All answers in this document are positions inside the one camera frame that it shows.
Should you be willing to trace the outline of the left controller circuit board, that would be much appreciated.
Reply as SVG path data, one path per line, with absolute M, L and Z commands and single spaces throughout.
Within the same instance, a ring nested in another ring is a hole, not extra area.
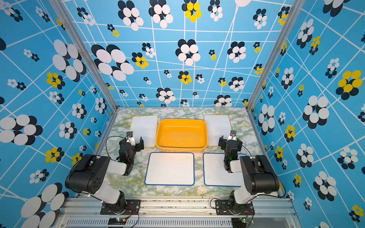
M 108 225 L 123 226 L 127 222 L 127 218 L 109 218 Z

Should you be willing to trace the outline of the left aluminium frame post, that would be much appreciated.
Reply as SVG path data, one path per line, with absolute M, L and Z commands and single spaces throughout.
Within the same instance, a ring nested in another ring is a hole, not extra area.
M 84 62 L 87 66 L 87 68 L 90 71 L 90 74 L 93 76 L 95 82 L 103 92 L 106 100 L 109 102 L 111 108 L 113 111 L 117 111 L 118 107 L 117 104 L 112 97 L 111 93 L 109 92 L 109 89 L 106 88 L 105 81 L 103 77 L 101 76 L 98 68 L 96 67 L 92 57 L 90 56 L 88 49 L 86 48 L 81 36 L 80 32 L 76 29 L 74 23 L 72 22 L 69 13 L 66 11 L 66 7 L 63 6 L 62 1 L 49 1 L 52 5 L 53 9 L 55 10 L 56 14 L 60 17 L 60 20 L 63 24 L 65 24 L 66 31 L 68 35 L 70 36 L 71 40 L 73 41 L 74 45 L 77 47 L 78 51 L 80 52 L 82 58 L 84 59 Z

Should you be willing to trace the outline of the yellow framed whiteboard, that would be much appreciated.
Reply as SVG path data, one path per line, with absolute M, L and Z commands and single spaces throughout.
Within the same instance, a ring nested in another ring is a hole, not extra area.
M 218 146 L 219 138 L 227 139 L 232 126 L 228 115 L 204 115 L 207 124 L 208 146 Z
M 131 121 L 130 131 L 136 143 L 140 143 L 140 138 L 144 141 L 144 148 L 156 146 L 158 116 L 134 116 Z

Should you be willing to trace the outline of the aluminium frame post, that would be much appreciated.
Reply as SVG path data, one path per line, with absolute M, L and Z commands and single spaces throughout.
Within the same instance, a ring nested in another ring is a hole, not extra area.
M 73 41 L 74 45 L 77 47 L 78 51 L 80 52 L 82 58 L 84 59 L 84 62 L 87 66 L 87 68 L 90 71 L 90 74 L 93 76 L 95 82 L 103 92 L 106 100 L 109 102 L 111 108 L 113 111 L 117 111 L 118 107 L 117 104 L 112 97 L 111 93 L 109 92 L 109 89 L 106 88 L 105 81 L 103 77 L 101 76 L 98 68 L 96 67 L 92 57 L 90 56 L 88 49 L 86 48 L 81 36 L 80 32 L 76 29 L 74 23 L 72 22 L 69 13 L 66 11 L 66 7 L 63 6 L 62 1 L 49 1 L 52 5 L 53 9 L 55 10 L 56 14 L 60 17 L 60 20 L 63 24 L 65 24 L 66 31 L 68 35 L 70 36 L 71 40 Z
M 250 97 L 249 105 L 247 107 L 247 112 L 250 112 L 250 110 L 255 105 L 255 102 L 260 94 L 262 85 L 265 82 L 265 80 L 267 79 L 267 77 L 269 76 L 274 63 L 276 62 L 276 59 L 279 56 L 279 51 L 281 50 L 282 45 L 284 44 L 288 35 L 290 34 L 304 3 L 305 3 L 305 0 L 297 0 L 297 1 L 294 1 L 293 5 L 291 6 L 289 18 L 283 25 L 283 27 L 278 35 L 278 38 L 273 46 L 273 49 L 270 52 L 267 62 L 265 63 L 263 73 L 259 77 L 259 79 L 256 83 L 256 86 L 253 90 L 253 93 Z

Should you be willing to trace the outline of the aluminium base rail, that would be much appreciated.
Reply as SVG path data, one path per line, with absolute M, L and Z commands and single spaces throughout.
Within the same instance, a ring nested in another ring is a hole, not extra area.
M 248 228 L 300 228 L 289 199 L 262 197 L 253 201 L 255 215 L 217 215 L 214 200 L 197 198 L 142 197 L 137 215 L 101 215 L 101 203 L 86 197 L 68 199 L 56 228 L 232 228 L 232 218 L 251 222 Z M 127 218 L 123 226 L 108 225 L 109 218 Z

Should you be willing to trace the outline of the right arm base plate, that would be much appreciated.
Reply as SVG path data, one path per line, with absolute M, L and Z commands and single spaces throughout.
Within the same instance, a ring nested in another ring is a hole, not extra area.
M 228 199 L 215 199 L 214 208 L 217 215 L 224 216 L 252 216 L 255 210 L 252 203 L 237 204 Z

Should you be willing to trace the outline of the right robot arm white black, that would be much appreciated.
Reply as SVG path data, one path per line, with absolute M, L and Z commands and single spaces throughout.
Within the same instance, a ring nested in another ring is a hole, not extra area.
M 243 142 L 232 133 L 228 139 L 219 138 L 218 146 L 224 151 L 224 169 L 228 173 L 241 173 L 243 185 L 231 192 L 228 205 L 233 215 L 247 211 L 254 214 L 252 201 L 261 195 L 279 190 L 279 178 L 265 155 L 239 156 Z

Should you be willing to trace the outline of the right aluminium frame post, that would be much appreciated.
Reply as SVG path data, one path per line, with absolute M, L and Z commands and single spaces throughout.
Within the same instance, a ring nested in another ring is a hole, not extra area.
M 278 35 L 278 38 L 273 46 L 273 49 L 270 52 L 267 62 L 265 63 L 263 73 L 259 77 L 259 79 L 256 83 L 256 86 L 253 90 L 253 93 L 250 97 L 249 105 L 247 107 L 247 112 L 250 112 L 250 110 L 255 105 L 255 102 L 260 94 L 262 85 L 265 82 L 265 80 L 267 79 L 267 77 L 269 76 L 274 63 L 276 62 L 276 59 L 279 56 L 279 51 L 281 50 L 282 45 L 284 44 L 288 35 L 290 34 L 304 3 L 305 3 L 305 0 L 297 0 L 297 1 L 294 1 L 293 5 L 291 6 L 289 18 L 283 25 L 283 27 Z

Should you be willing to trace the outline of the yellow framed whiteboard far left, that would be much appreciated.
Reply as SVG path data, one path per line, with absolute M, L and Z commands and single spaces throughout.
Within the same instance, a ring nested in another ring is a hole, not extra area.
M 144 148 L 156 146 L 158 116 L 134 116 L 131 121 L 130 131 L 136 143 L 140 143 L 140 138 L 144 141 Z

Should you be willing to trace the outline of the blue framed whiteboard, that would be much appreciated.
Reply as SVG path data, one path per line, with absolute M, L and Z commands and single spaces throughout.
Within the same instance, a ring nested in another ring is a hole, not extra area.
M 195 183 L 194 154 L 151 153 L 144 183 L 156 186 L 193 186 Z
M 242 173 L 228 173 L 224 169 L 224 154 L 204 153 L 204 184 L 218 187 L 241 187 L 244 185 Z

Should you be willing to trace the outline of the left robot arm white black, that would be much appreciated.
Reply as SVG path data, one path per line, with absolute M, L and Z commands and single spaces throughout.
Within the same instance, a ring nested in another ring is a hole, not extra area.
M 136 153 L 144 149 L 144 141 L 135 142 L 132 132 L 119 142 L 119 156 L 113 160 L 110 156 L 87 154 L 71 169 L 65 180 L 65 187 L 75 193 L 87 193 L 100 200 L 107 212 L 121 214 L 127 205 L 122 191 L 112 188 L 104 181 L 106 174 L 128 176 L 133 167 Z

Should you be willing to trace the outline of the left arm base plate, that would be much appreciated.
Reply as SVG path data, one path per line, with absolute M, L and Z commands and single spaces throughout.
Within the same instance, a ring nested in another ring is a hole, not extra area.
M 127 199 L 116 204 L 102 203 L 101 215 L 137 215 L 141 206 L 140 199 Z

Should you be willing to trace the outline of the yellow plastic storage box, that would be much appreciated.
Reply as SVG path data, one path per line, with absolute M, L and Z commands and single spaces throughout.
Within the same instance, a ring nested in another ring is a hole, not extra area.
M 156 133 L 156 146 L 168 152 L 202 152 L 208 146 L 204 120 L 164 119 Z

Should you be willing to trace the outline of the controller circuit board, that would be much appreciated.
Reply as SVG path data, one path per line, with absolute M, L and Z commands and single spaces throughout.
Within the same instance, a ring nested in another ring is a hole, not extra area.
M 109 218 L 108 225 L 123 226 L 127 222 L 127 218 Z
M 233 228 L 247 228 L 250 224 L 251 222 L 248 222 L 245 218 L 232 218 Z

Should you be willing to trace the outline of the yellow framed whiteboard far right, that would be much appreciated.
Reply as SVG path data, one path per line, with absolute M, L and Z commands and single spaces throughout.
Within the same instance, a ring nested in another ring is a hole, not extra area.
M 218 146 L 219 138 L 227 139 L 232 126 L 228 115 L 204 115 L 207 124 L 208 146 Z

